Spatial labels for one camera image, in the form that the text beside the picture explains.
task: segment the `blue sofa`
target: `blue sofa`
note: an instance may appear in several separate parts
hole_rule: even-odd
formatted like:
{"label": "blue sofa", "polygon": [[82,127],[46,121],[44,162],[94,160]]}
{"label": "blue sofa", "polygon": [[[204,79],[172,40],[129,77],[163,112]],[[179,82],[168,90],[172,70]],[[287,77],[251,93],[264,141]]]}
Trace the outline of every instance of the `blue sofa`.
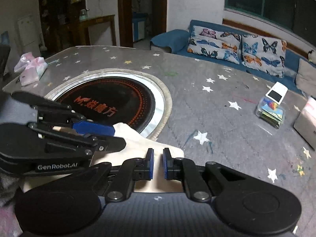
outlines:
{"label": "blue sofa", "polygon": [[251,73],[252,75],[271,81],[272,83],[280,82],[284,84],[289,90],[292,90],[294,92],[301,94],[301,91],[296,87],[295,77],[298,71],[300,58],[307,61],[306,58],[287,49],[285,53],[285,62],[284,62],[284,66],[285,66],[284,78],[270,76],[265,72],[247,68],[246,66],[242,64],[242,61],[243,61],[242,58],[240,59],[241,61],[240,64],[235,64],[233,62],[213,59],[213,58],[205,57],[202,55],[197,55],[194,53],[187,52],[186,50],[188,47],[189,37],[190,37],[190,33],[192,31],[193,26],[202,26],[206,28],[211,28],[216,31],[233,32],[240,35],[249,34],[245,31],[241,31],[235,28],[224,26],[224,25],[198,21],[198,20],[191,20],[189,32],[186,30],[175,29],[175,30],[162,33],[160,35],[153,37],[150,43],[151,45],[162,47],[162,48],[169,47],[171,49],[171,53],[174,53],[174,54],[178,54],[178,55],[182,55],[186,57],[198,58],[200,60],[211,61],[211,62],[215,62],[224,66],[235,68],[241,71],[246,71],[248,73]]}

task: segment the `round black cooktop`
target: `round black cooktop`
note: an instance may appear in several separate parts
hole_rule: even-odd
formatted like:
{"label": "round black cooktop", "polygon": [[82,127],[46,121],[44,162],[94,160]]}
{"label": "round black cooktop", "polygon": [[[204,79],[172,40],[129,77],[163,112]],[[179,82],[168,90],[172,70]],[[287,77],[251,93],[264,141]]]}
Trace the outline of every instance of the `round black cooktop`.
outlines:
{"label": "round black cooktop", "polygon": [[119,122],[141,132],[151,120],[155,100],[142,83],[124,77],[104,77],[80,84],[62,94],[57,102],[87,119],[106,125]]}

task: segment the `doorway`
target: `doorway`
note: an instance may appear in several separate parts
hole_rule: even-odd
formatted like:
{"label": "doorway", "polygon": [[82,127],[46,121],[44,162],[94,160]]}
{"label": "doorway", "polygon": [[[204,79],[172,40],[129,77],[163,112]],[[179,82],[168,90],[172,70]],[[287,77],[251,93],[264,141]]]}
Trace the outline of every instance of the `doorway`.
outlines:
{"label": "doorway", "polygon": [[121,46],[149,50],[166,32],[167,0],[118,0],[118,16]]}

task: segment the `window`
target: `window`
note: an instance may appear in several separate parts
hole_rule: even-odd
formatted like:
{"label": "window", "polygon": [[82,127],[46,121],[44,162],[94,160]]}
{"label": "window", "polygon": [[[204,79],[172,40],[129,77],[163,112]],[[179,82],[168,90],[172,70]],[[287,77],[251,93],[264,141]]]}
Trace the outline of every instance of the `window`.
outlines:
{"label": "window", "polygon": [[316,45],[315,0],[226,0],[225,6],[278,24]]}

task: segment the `pink butterfly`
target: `pink butterfly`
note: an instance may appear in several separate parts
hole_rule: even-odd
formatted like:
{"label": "pink butterfly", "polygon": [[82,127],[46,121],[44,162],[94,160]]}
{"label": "pink butterfly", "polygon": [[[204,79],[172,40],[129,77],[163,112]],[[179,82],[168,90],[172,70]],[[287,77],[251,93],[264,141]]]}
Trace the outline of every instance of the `pink butterfly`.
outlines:
{"label": "pink butterfly", "polygon": [[203,31],[201,32],[200,36],[207,36],[207,37],[212,37],[214,39],[217,39],[216,32],[213,30],[210,30],[208,28],[204,28]]}

